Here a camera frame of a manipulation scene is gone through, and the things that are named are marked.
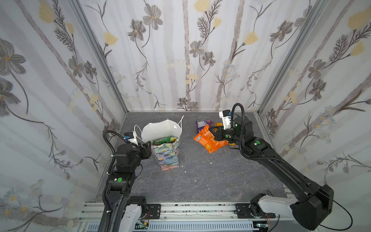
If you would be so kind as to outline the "floral white paper bag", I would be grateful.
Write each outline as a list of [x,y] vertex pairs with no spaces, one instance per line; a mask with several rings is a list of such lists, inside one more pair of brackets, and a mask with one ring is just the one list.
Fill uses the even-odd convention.
[[155,157],[162,171],[171,170],[179,166],[179,150],[182,135],[182,121],[174,122],[170,119],[149,123],[141,129],[134,126],[134,132],[140,132],[140,142],[151,143],[151,154]]

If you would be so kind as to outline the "green yellow Fox's candy packet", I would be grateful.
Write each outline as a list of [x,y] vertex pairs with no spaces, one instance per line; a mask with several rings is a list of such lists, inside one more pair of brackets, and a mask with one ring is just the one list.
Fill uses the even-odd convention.
[[164,138],[161,138],[161,139],[156,139],[153,141],[153,145],[155,146],[159,146],[159,145],[163,145],[163,144],[167,144],[167,143],[174,143],[176,142],[178,139],[178,137],[176,136],[167,136],[167,137],[164,137]]

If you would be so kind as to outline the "orange chips packet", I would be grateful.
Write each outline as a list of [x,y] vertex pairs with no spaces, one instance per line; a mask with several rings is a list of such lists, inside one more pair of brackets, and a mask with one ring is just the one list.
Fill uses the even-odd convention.
[[209,131],[210,126],[207,124],[193,139],[203,145],[209,154],[216,152],[226,146],[228,141],[216,141],[214,135]]

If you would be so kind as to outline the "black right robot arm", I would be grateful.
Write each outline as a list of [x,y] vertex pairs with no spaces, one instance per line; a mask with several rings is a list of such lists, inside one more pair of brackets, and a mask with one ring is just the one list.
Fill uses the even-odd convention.
[[262,217],[276,214],[293,218],[307,230],[313,231],[329,216],[335,203],[334,191],[328,185],[319,185],[286,162],[262,138],[253,133],[252,122],[244,108],[236,103],[231,110],[219,112],[222,126],[209,129],[218,142],[235,144],[234,149],[247,160],[256,161],[277,177],[293,193],[294,198],[273,197],[261,193],[254,197],[243,214]]

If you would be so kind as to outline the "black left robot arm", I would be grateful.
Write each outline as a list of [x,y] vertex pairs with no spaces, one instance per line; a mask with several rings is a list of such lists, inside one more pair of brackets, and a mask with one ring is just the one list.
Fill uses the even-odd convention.
[[122,136],[116,131],[105,130],[103,139],[112,151],[108,178],[102,192],[104,211],[99,232],[132,232],[137,222],[144,227],[149,219],[149,209],[144,196],[131,196],[137,175],[135,170],[141,161],[151,157],[151,142],[133,143],[132,133]]

